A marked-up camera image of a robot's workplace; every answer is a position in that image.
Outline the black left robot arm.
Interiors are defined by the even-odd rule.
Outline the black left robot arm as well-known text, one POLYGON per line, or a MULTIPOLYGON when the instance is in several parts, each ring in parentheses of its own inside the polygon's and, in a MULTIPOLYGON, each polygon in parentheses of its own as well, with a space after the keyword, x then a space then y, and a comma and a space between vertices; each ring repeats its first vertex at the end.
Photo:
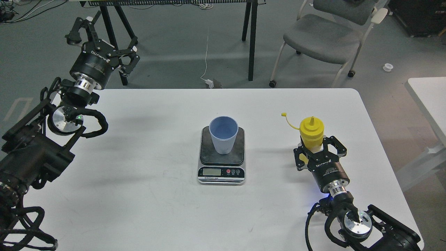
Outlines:
POLYGON ((135 36, 121 6, 115 7, 131 41, 119 49, 105 6, 96 15, 76 21, 66 35, 68 44, 81 44, 70 75, 73 81, 55 78, 40 92, 40 103, 4 135, 1 160, 1 250, 23 248, 54 251, 57 240, 43 232, 42 207, 24 207, 23 197, 30 187, 42 189, 54 181, 73 161, 71 148, 79 138, 95 138, 108 129, 105 116, 88 105, 96 104, 113 71, 123 85, 137 65, 135 36))

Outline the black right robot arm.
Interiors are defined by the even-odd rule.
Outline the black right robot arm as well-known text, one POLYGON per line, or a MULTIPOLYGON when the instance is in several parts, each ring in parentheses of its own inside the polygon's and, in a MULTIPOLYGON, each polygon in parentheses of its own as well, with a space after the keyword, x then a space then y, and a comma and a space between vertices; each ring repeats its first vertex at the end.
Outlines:
POLYGON ((346 190, 350 179, 339 159, 347 154, 347 148, 334 136, 322 139, 322 149, 312 152, 301 140, 293 150, 297 170, 309 170, 320 191, 328 196, 315 203, 308 213, 305 224, 305 241, 309 240, 309 223, 315 212, 327 219, 324 231, 334 244, 355 251, 419 251, 420 236, 374 205, 359 210, 354 197, 346 190))

